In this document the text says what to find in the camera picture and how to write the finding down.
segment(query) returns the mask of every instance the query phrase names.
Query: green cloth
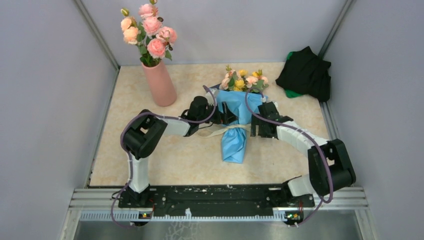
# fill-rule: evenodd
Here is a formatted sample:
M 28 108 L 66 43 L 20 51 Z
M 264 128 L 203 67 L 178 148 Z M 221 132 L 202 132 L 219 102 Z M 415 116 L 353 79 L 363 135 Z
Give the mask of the green cloth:
M 293 52 L 289 52 L 287 55 L 287 60 L 290 59 L 290 57 L 293 55 Z M 288 90 L 288 89 L 284 89 L 285 95 L 289 98 L 289 99 L 293 99 L 293 98 L 297 98 L 299 96 L 302 96 L 303 94 L 294 92 L 292 90 Z

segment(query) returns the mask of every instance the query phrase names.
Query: blue wrapping paper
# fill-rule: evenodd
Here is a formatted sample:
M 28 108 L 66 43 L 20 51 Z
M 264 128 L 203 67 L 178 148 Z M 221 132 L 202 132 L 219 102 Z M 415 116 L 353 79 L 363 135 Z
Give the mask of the blue wrapping paper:
M 252 114 L 249 112 L 245 104 L 246 93 L 242 91 L 219 91 L 216 96 L 216 102 L 220 112 L 223 112 L 222 102 L 226 102 L 228 109 L 238 117 L 234 124 L 250 124 Z M 258 113 L 258 106 L 262 104 L 262 96 L 260 94 L 248 93 L 247 102 L 249 107 Z M 228 163 L 243 163 L 247 143 L 247 131 L 243 128 L 228 129 L 221 140 L 222 160 Z

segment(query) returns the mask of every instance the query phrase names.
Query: white strap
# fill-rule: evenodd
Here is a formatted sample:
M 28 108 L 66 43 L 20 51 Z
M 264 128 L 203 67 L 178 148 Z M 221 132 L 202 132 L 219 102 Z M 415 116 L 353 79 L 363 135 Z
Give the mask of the white strap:
M 250 132 L 251 125 L 250 124 L 234 124 L 234 125 L 228 125 L 228 126 L 221 126 L 221 125 L 212 125 L 207 128 L 200 129 L 197 132 L 197 135 L 201 138 L 211 138 L 214 136 L 222 135 L 228 129 L 235 129 L 235 128 L 242 128 Z

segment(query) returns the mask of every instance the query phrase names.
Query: black mounting plate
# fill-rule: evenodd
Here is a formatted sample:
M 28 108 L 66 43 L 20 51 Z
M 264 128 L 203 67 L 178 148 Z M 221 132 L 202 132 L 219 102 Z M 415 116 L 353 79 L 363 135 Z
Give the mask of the black mounting plate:
M 126 190 L 119 197 L 120 208 L 152 208 L 157 217 L 185 216 L 190 208 L 193 217 L 272 216 L 275 207 L 314 207 L 311 194 L 287 202 L 281 184 L 236 185 L 160 185 L 149 186 L 136 200 Z

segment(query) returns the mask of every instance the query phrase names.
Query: black cloth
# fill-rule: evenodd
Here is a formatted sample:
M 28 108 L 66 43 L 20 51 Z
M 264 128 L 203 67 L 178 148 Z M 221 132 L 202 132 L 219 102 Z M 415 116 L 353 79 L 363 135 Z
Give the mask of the black cloth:
M 307 46 L 293 52 L 275 82 L 286 90 L 309 94 L 320 102 L 326 102 L 330 99 L 330 66 L 331 62 L 320 59 Z

